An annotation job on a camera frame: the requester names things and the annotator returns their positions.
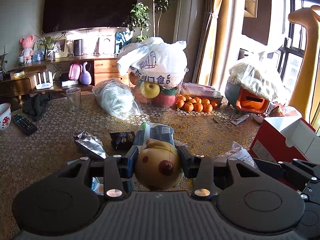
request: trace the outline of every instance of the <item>yellow giraffe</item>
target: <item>yellow giraffe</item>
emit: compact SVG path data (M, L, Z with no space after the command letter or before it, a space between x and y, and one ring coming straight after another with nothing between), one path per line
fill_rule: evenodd
M320 10L320 6L313 5L311 8L301 8L288 16L291 23L305 27L307 35L300 73L289 106L295 107L302 114L303 119L309 123L313 119L320 101L320 71L317 73L320 16L316 14L316 10Z

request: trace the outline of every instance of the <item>ribbed gray surface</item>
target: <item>ribbed gray surface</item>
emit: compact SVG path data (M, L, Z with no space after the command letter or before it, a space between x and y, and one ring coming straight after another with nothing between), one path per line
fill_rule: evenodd
M186 192L132 192L122 202L108 203L88 227L65 236L36 236L22 232L16 240L298 240L295 232L258 236L239 231L216 213L209 202L191 199Z

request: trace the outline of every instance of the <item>remote control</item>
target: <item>remote control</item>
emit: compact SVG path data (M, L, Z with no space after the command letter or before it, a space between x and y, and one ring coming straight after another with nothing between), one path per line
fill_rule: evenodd
M24 118L21 114L16 114L12 117L12 120L16 126L18 126L18 128L27 136L38 130L38 128L32 122Z

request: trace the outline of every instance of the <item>black television screen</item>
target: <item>black television screen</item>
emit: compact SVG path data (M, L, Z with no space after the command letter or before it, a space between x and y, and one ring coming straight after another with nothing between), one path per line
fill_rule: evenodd
M121 27L137 0L45 0L42 30Z

